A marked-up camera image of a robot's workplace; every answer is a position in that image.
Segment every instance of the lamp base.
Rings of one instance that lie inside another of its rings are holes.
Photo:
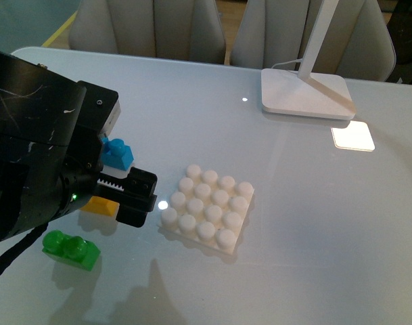
[[[356,114],[346,81],[335,74],[311,73],[304,81],[297,72],[263,69],[261,95],[267,112],[339,120]]]

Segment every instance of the white desk lamp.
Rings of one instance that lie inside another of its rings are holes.
[[[351,120],[356,108],[346,81],[335,74],[311,73],[339,0],[323,0],[298,72],[261,71],[267,112]]]

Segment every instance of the black cable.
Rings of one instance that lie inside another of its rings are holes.
[[[33,229],[29,234],[27,234],[23,239],[11,247],[8,251],[5,251],[0,256],[0,275],[3,274],[5,269],[9,267],[10,264],[21,255],[28,247],[30,247],[48,228],[48,223],[40,225]]]

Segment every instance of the yellow lego brick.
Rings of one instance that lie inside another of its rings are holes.
[[[107,215],[113,217],[118,208],[118,203],[107,200],[106,198],[100,198],[98,196],[92,196],[90,201],[81,208],[82,211],[96,213],[98,215]]]

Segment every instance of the bright light spot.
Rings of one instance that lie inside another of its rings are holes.
[[[160,201],[158,203],[158,208],[160,210],[165,210],[166,208],[168,208],[168,202],[167,201]]]
[[[335,146],[339,149],[373,151],[375,149],[373,138],[367,123],[350,121],[345,129],[332,127],[332,136]]]

